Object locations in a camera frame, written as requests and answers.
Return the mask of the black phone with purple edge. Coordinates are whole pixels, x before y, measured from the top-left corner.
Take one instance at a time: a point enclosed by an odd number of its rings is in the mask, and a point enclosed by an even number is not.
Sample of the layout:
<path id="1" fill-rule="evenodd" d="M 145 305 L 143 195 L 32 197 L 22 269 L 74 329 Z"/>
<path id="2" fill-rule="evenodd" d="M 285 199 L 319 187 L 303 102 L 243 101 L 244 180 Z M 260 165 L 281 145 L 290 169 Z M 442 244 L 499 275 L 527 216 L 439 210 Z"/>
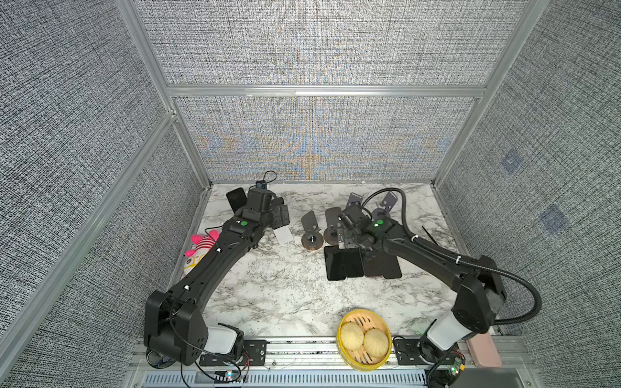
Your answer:
<path id="1" fill-rule="evenodd" d="M 383 276 L 382 261 L 383 259 L 379 252 L 364 252 L 362 254 L 362 264 L 365 276 Z"/>

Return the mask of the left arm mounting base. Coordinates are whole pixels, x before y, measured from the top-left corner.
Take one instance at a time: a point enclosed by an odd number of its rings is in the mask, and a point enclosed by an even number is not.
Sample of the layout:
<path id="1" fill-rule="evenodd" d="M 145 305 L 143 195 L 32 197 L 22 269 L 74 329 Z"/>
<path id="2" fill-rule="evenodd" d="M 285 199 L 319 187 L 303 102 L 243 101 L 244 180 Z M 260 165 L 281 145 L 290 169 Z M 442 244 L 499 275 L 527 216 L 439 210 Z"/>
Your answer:
<path id="1" fill-rule="evenodd" d="M 268 341 L 247 339 L 244 332 L 219 323 L 208 327 L 205 352 L 198 359 L 200 366 L 264 366 Z"/>

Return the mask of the right arm mounting base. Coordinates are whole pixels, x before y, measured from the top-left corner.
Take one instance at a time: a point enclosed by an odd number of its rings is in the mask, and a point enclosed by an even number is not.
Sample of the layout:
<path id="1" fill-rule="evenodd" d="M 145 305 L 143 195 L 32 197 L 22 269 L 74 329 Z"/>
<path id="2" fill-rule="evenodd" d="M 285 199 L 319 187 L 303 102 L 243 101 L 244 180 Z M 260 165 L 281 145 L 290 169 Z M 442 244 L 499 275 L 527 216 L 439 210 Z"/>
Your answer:
<path id="1" fill-rule="evenodd" d="M 428 366 L 431 367 L 439 362 L 444 356 L 441 365 L 462 365 L 466 357 L 457 344 L 446 351 L 436 351 L 430 344 L 419 344 L 419 337 L 404 337 L 394 335 L 392 338 L 394 354 L 400 366 Z"/>

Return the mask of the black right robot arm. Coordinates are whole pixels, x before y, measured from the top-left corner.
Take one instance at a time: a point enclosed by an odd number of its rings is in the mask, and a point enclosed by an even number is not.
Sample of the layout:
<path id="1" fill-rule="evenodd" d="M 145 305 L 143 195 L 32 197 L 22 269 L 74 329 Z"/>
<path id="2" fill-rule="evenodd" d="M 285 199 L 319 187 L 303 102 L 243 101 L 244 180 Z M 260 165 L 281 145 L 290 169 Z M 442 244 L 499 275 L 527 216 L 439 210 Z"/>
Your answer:
<path id="1" fill-rule="evenodd" d="M 500 277 L 492 274 L 492 260 L 480 265 L 472 258 L 451 254 L 409 234 L 396 221 L 372 221 L 365 215 L 351 218 L 345 214 L 339 220 L 356 244 L 404 259 L 456 292 L 451 310 L 430 324 L 419 339 L 422 360 L 437 362 L 463 338 L 488 332 L 506 301 Z"/>

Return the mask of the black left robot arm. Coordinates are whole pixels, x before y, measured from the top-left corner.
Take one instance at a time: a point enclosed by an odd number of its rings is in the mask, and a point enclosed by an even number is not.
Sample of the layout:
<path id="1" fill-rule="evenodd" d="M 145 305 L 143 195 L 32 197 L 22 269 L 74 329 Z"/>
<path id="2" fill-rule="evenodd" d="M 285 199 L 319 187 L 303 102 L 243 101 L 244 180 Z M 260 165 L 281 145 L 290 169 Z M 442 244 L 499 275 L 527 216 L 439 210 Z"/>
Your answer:
<path id="1" fill-rule="evenodd" d="M 206 348 L 210 329 L 203 311 L 215 289 L 233 265 L 256 248 L 267 229 L 289 225 L 289 211 L 277 198 L 265 210 L 242 208 L 223 224 L 214 247 L 199 264 L 167 292 L 147 299 L 144 344 L 183 365 L 192 365 Z"/>

